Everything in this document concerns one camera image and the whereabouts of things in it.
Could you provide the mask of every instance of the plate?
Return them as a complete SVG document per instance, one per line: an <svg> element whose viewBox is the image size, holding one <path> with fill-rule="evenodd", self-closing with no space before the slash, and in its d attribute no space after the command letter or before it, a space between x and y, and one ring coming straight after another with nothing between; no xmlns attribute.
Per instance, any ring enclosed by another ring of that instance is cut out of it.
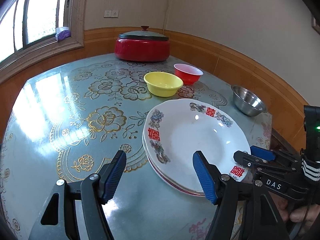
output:
<svg viewBox="0 0 320 240"><path fill-rule="evenodd" d="M234 152L250 153L236 122L220 109L192 99L165 101L148 113L144 125L149 158L161 174L178 185L203 192L192 164L200 150L221 174L241 181L248 169L233 160Z"/></svg>
<svg viewBox="0 0 320 240"><path fill-rule="evenodd" d="M157 170L156 166L152 163L150 157L149 157L149 153L147 150L147 144L144 138L144 133L142 133L142 145L144 148L144 151L146 152L146 156L148 158L148 161L152 167L152 169L156 172L156 174L169 186L185 193L188 195L192 195L192 196L200 196L200 197L204 197L204 192L196 192L196 191L191 191L187 188L184 188L183 186L179 185L178 183L176 183L175 181L171 180L170 178L166 177L164 174L162 174L160 171Z"/></svg>

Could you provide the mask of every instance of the human hand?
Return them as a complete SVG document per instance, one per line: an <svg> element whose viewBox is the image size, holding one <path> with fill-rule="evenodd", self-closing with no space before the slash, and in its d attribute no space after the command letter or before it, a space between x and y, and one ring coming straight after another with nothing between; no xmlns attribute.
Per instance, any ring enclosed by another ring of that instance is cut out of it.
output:
<svg viewBox="0 0 320 240"><path fill-rule="evenodd" d="M287 220L289 219L289 213L286 209L288 206L288 201L285 198L280 197L272 192L269 192L269 194L270 194L271 198L273 199L273 202L275 203L282 220L284 222L287 222Z"/></svg>
<svg viewBox="0 0 320 240"><path fill-rule="evenodd" d="M307 211L306 206L297 208L290 214L290 220L294 223L302 222L306 214L306 211ZM304 223L303 228L301 228L299 232L299 236L303 235L305 232L307 232L310 229L313 222L316 220L319 212L320 212L319 205L314 204L310 206L309 212L306 217L306 222Z"/></svg>

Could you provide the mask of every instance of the wall socket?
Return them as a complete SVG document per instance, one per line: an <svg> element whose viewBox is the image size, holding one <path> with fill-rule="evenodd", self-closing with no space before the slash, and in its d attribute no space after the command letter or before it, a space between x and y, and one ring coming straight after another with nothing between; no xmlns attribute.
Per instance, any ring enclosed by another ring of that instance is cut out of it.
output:
<svg viewBox="0 0 320 240"><path fill-rule="evenodd" d="M104 18L106 17L111 17L111 13L112 13L112 10L107 10L107 11L104 11Z"/></svg>
<svg viewBox="0 0 320 240"><path fill-rule="evenodd" d="M111 17L118 17L119 16L119 10L112 10Z"/></svg>

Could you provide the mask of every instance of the round table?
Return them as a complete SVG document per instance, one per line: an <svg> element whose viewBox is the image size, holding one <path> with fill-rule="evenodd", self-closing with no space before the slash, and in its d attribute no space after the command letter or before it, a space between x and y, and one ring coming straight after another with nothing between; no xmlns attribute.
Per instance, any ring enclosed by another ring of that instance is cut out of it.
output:
<svg viewBox="0 0 320 240"><path fill-rule="evenodd" d="M26 82L0 155L1 205L18 239L28 239L57 179L83 180L118 149L126 152L127 165L114 198L103 206L114 238L205 239L216 207L204 197L169 187L152 170L141 140L148 111L169 99L197 99L227 113L250 145L263 148L270 145L272 116L239 112L230 85L207 72L171 98L150 94L143 76L173 73L175 63L184 62L169 57L161 63L136 63L107 54L65 64ZM105 118L105 112L112 118ZM81 239L87 239L80 201L76 209ZM239 204L234 230L241 217Z"/></svg>

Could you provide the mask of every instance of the window pane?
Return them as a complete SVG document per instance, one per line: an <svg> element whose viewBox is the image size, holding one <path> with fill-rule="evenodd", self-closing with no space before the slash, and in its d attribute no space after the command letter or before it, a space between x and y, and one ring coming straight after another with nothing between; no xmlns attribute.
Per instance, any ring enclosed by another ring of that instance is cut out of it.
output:
<svg viewBox="0 0 320 240"><path fill-rule="evenodd" d="M16 3L14 3L0 23L0 62L14 53L13 47L13 15Z"/></svg>
<svg viewBox="0 0 320 240"><path fill-rule="evenodd" d="M24 0L18 0L16 19L14 21L14 42L16 50L21 49L22 44L22 19L23 19Z"/></svg>
<svg viewBox="0 0 320 240"><path fill-rule="evenodd" d="M29 0L27 12L28 43L56 32L58 0Z"/></svg>
<svg viewBox="0 0 320 240"><path fill-rule="evenodd" d="M63 27L63 14L64 14L64 4L65 4L65 1L66 1L66 0L60 0L58 27Z"/></svg>

